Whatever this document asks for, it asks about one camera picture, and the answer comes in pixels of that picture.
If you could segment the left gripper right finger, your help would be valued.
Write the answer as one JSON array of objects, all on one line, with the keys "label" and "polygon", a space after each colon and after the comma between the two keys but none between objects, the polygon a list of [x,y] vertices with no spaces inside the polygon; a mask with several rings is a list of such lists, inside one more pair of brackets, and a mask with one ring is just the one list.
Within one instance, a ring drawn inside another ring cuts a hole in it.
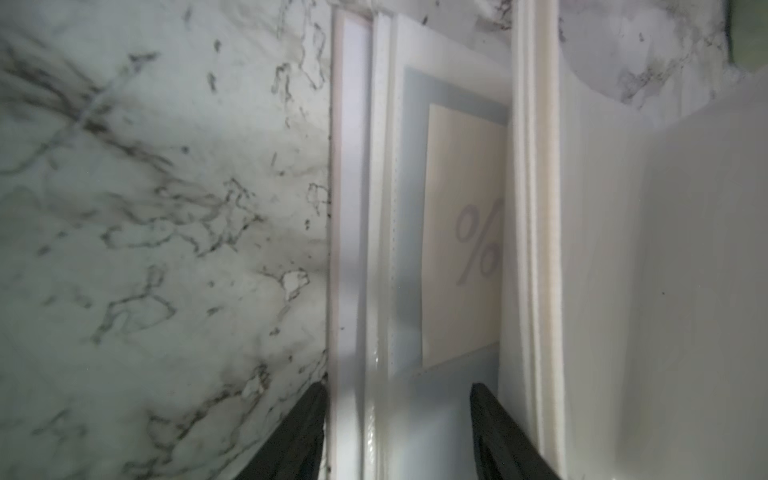
[{"label": "left gripper right finger", "polygon": [[483,383],[471,386],[470,412],[480,480],[560,479]]}]

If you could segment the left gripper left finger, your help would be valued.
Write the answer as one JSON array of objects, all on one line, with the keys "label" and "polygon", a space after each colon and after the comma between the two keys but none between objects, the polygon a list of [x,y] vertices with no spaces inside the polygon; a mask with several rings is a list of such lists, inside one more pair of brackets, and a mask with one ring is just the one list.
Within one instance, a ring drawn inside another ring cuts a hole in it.
[{"label": "left gripper left finger", "polygon": [[314,382],[235,479],[317,480],[327,411],[327,387]]}]

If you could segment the blue card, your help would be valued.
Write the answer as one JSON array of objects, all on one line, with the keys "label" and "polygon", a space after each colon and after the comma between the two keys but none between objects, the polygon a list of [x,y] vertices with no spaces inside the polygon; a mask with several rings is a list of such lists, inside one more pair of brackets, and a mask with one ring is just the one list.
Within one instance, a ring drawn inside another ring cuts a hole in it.
[{"label": "blue card", "polygon": [[388,272],[386,471],[391,479],[475,477],[469,395],[474,383],[495,386],[498,341],[435,367],[422,364],[421,260],[428,117],[431,105],[506,128],[498,96],[408,67],[396,100]]}]

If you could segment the white photo album book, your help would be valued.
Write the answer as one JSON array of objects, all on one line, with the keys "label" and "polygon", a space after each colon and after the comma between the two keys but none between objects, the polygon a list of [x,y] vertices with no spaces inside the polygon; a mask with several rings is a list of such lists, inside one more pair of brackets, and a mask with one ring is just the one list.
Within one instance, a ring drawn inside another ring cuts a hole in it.
[{"label": "white photo album book", "polygon": [[331,456],[386,471],[408,67],[508,108],[498,373],[560,479],[767,475],[767,66],[728,1],[338,1]]}]

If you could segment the white card grey print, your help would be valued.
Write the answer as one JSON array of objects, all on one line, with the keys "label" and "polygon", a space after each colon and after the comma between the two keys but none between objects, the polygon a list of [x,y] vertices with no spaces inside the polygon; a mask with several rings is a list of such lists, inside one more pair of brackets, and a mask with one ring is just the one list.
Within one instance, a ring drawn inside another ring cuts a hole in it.
[{"label": "white card grey print", "polygon": [[429,108],[421,260],[426,368],[499,339],[506,144],[500,124]]}]

